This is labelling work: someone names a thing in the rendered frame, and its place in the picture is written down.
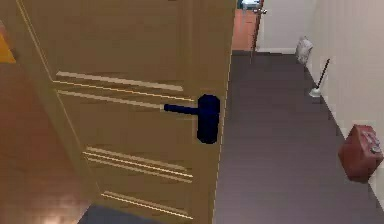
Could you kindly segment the red brown box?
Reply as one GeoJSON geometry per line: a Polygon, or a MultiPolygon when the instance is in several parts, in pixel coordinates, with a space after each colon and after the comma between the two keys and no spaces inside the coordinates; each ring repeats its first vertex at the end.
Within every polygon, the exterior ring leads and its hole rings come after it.
{"type": "Polygon", "coordinates": [[[367,183],[384,160],[384,151],[372,126],[355,124],[342,144],[338,157],[350,181],[367,183]]]}

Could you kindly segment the white crumpled bag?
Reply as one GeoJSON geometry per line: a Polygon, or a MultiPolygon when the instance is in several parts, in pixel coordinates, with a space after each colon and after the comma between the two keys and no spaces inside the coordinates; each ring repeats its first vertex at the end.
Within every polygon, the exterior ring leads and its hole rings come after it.
{"type": "Polygon", "coordinates": [[[296,47],[296,58],[301,64],[306,64],[313,48],[313,44],[306,36],[300,37],[296,47]]]}

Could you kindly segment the tan wooden room door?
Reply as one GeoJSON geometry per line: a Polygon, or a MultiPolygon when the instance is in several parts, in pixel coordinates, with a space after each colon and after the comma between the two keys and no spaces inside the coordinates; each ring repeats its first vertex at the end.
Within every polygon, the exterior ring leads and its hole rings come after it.
{"type": "Polygon", "coordinates": [[[32,81],[87,196],[159,224],[213,224],[236,0],[0,0],[32,81]],[[220,99],[218,140],[197,107],[220,99]]]}

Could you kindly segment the black stick with white base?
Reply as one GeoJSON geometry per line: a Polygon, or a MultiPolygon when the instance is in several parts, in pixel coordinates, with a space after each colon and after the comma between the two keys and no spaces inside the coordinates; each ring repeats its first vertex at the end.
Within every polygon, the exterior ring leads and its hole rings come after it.
{"type": "Polygon", "coordinates": [[[326,63],[324,65],[324,68],[322,70],[322,73],[321,73],[321,76],[320,76],[320,79],[318,81],[318,83],[316,84],[316,86],[309,92],[309,95],[313,98],[319,98],[321,96],[321,84],[322,84],[322,81],[323,81],[323,78],[326,74],[326,71],[327,71],[327,68],[328,68],[328,65],[330,63],[331,59],[328,58],[326,60],[326,63]]]}

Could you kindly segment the brown room door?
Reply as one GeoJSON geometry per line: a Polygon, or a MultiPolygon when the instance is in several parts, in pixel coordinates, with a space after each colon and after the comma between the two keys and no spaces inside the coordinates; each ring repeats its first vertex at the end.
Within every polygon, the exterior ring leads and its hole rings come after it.
{"type": "MultiPolygon", "coordinates": [[[[258,1],[258,6],[256,7],[256,9],[264,9],[264,0],[257,0],[257,1],[258,1]]],[[[262,15],[255,14],[255,30],[254,30],[254,36],[253,36],[252,51],[255,51],[257,46],[257,37],[258,37],[262,15]]]]}

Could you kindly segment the yellow block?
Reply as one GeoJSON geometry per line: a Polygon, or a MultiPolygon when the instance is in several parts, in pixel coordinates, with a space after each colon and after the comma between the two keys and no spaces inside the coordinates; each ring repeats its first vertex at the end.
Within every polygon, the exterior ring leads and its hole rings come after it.
{"type": "Polygon", "coordinates": [[[0,33],[0,63],[15,63],[16,60],[7,44],[4,36],[0,33]]]}

